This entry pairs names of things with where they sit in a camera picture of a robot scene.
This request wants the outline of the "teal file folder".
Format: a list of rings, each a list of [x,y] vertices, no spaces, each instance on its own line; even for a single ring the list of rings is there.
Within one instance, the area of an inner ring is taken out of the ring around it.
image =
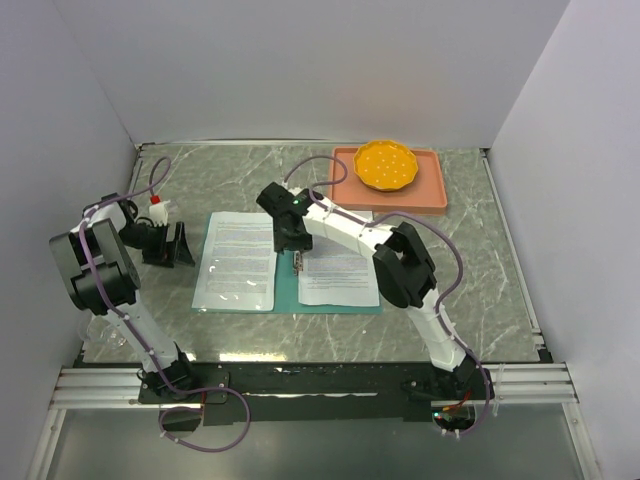
[[[270,312],[260,313],[291,313],[291,314],[303,314],[303,313],[323,313],[323,314],[336,314],[321,311],[318,307],[309,308],[300,304],[298,301],[298,276],[293,273],[292,258],[293,252],[284,252],[282,254],[276,254],[276,272],[275,272],[275,304],[274,308]],[[239,313],[234,311],[200,311],[199,312],[230,312]]]

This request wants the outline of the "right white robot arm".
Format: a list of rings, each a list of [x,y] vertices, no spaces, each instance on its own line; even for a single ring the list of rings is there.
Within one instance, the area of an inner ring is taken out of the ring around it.
[[[441,369],[437,386],[456,399],[472,386],[479,360],[459,337],[443,306],[444,299],[461,283],[463,263],[451,239],[435,227],[430,230],[451,249],[457,276],[439,292],[436,265],[415,227],[404,221],[397,226],[382,219],[368,220],[343,209],[311,189],[289,190],[275,182],[266,186],[256,203],[271,217],[274,250],[309,252],[318,238],[331,240],[373,262],[379,293],[403,310],[424,341],[432,365]]]

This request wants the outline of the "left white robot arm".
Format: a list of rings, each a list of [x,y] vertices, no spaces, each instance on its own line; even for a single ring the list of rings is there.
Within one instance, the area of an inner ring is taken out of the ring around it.
[[[190,400],[198,377],[177,343],[153,318],[141,297],[141,280],[130,248],[145,264],[193,267],[185,224],[169,219],[166,202],[152,200],[149,214],[116,193],[85,207],[80,223],[49,240],[66,291],[81,311],[104,318],[133,348],[142,364],[142,382],[174,401]]]

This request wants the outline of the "printed paper sheet top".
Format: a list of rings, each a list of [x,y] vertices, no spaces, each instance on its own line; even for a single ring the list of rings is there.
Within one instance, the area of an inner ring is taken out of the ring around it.
[[[270,312],[275,304],[276,253],[266,213],[210,216],[192,308]]]

